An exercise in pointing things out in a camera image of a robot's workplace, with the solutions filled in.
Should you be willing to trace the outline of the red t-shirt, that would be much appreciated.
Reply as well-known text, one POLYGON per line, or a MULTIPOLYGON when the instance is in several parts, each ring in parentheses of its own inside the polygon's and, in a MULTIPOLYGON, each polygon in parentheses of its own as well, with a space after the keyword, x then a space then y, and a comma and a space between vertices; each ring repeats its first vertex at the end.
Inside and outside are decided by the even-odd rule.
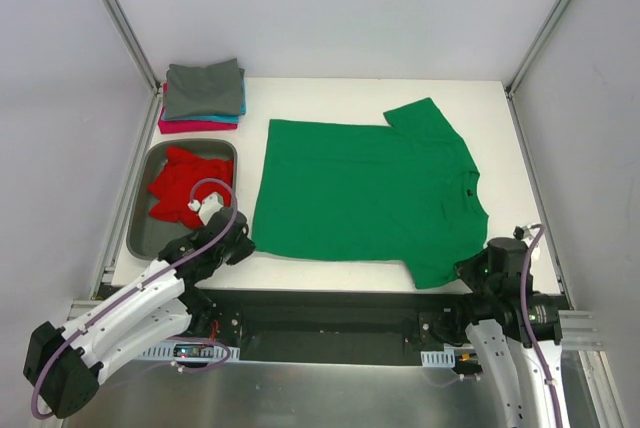
POLYGON ((217 194, 222 197, 222 204, 229 206, 231 195, 219 183, 202 184, 192 193, 193 186, 202 179, 215 178, 232 187, 233 174, 232 159, 204 159, 185 149, 170 146, 164 168, 148 187, 148 191, 158 200, 150 209, 149 216, 163 222, 180 223, 195 230, 204 222, 189 207, 192 200, 203 204, 206 197, 217 194))

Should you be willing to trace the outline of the green t-shirt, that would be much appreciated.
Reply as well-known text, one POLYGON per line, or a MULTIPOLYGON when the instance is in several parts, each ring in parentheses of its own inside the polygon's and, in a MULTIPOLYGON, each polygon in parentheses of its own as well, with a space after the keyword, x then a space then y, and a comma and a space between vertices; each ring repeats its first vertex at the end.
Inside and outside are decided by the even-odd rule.
POLYGON ((272 120, 253 215, 257 248, 326 262, 400 262, 419 289, 454 280, 489 217, 480 172, 433 100, 381 125, 272 120))

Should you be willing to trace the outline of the grey plastic tray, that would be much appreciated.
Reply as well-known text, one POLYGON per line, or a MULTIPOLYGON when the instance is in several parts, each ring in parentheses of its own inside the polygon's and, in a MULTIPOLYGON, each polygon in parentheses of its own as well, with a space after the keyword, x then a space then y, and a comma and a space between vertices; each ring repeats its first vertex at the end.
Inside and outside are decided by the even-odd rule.
POLYGON ((149 185, 161 173, 167 162, 168 149, 172 146, 185 149, 204 159, 237 160, 235 147, 220 139, 179 139, 156 144, 147 152, 137 177, 137 187, 132 201, 126 244, 135 258, 151 260, 173 239, 185 236, 189 230, 181 223, 156 220, 149 215, 158 199, 149 191, 149 185))

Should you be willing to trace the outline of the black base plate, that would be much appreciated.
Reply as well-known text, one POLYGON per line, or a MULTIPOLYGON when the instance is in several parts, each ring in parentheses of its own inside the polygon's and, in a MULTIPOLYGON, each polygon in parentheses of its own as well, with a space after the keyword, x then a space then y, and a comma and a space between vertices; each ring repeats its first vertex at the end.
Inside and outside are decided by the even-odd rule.
POLYGON ((415 366, 421 351, 469 344, 466 294, 204 290, 215 340, 243 361, 415 366))

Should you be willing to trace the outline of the left aluminium frame post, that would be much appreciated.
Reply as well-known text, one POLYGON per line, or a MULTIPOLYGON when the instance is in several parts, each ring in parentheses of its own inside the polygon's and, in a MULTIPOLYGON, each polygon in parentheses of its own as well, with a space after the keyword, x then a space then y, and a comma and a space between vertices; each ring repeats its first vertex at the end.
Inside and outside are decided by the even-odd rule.
POLYGON ((113 22, 127 51, 131 55, 140 75, 153 93, 160 88, 160 81, 156 77, 148 57, 136 36, 119 0, 101 0, 111 21, 113 22))

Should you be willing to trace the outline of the right aluminium frame post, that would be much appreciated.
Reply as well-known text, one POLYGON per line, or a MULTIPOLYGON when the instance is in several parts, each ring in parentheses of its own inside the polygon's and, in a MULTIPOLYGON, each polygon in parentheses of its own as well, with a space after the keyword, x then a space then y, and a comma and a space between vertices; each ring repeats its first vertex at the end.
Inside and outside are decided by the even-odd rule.
POLYGON ((505 93, 508 99, 512 99, 514 97, 515 93, 524 82, 527 74, 533 67, 537 58, 541 55, 545 46, 550 42, 573 1, 574 0, 556 0, 552 5, 549 13, 546 15, 542 25, 519 63, 514 75, 505 85, 505 93))

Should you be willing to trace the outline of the aluminium front rail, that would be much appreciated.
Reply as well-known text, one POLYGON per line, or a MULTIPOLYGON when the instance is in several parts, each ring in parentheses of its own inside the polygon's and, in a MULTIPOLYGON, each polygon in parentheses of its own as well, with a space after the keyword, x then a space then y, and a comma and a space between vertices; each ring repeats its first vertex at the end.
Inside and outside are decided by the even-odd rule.
MULTIPOLYGON (((67 320, 78 318, 101 303, 101 300, 75 300, 71 305, 67 320)), ((605 350, 602 333, 596 326, 596 318, 591 312, 560 310, 559 319, 562 344, 566 351, 605 350)))

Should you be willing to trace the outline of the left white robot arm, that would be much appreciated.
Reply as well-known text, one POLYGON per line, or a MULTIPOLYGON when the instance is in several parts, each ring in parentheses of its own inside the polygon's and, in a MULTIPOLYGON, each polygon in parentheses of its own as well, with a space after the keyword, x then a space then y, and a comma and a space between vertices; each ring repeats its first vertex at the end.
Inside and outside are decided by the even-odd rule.
POLYGON ((33 388, 32 415, 77 413, 123 365, 166 339, 212 344, 214 303, 197 285, 254 249, 246 217, 224 207, 205 226, 169 242, 107 300, 62 326, 46 321, 35 328, 23 368, 33 388))

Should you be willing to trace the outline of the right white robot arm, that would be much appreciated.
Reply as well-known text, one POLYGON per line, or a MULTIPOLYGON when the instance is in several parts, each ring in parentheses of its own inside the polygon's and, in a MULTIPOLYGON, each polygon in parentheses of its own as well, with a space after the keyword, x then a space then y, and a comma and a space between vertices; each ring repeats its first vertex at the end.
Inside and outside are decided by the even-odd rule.
POLYGON ((494 238, 458 264, 471 292, 450 317, 450 330, 474 347, 501 425, 568 427, 560 314, 551 296, 533 289, 534 246, 494 238))

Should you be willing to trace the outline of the aluminium frame post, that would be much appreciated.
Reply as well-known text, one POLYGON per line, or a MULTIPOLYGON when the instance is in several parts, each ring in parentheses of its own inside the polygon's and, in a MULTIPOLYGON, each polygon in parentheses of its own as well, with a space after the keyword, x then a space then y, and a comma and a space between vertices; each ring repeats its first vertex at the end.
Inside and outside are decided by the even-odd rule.
POLYGON ((113 22, 127 51, 131 55, 140 75, 153 93, 160 88, 160 81, 156 77, 148 57, 136 36, 119 0, 101 0, 111 21, 113 22))
POLYGON ((533 67, 537 58, 541 55, 545 46, 550 42, 573 1, 574 0, 556 0, 552 5, 549 13, 546 15, 542 25, 519 63, 514 75, 505 85, 505 93, 508 99, 512 99, 514 97, 515 93, 524 82, 527 74, 533 67))

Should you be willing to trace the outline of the folded magenta t-shirt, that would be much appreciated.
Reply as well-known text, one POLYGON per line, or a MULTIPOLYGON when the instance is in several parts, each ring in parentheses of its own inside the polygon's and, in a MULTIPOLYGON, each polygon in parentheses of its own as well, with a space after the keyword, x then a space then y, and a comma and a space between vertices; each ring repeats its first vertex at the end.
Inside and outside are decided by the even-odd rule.
POLYGON ((207 131, 233 131, 239 124, 238 117, 231 117, 230 121, 220 121, 218 117, 204 117, 203 119, 166 120, 165 109, 162 109, 157 125, 163 135, 196 133, 207 131))

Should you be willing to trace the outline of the folded grey t-shirt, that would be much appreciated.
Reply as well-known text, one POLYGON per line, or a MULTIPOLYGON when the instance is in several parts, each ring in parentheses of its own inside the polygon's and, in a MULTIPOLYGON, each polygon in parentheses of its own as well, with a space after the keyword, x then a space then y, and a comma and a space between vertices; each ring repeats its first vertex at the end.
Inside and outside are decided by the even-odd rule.
POLYGON ((165 116, 176 120, 203 115, 217 94, 239 88, 244 70, 232 58, 207 66, 170 64, 166 72, 165 116))

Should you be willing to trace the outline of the folded teal t-shirt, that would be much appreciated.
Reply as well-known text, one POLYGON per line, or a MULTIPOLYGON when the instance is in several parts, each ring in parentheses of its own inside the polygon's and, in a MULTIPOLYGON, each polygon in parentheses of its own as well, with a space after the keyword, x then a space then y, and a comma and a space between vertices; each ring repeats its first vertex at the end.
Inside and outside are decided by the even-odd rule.
POLYGON ((217 94, 201 118, 210 122, 238 124, 246 112, 245 84, 241 81, 239 88, 217 94))

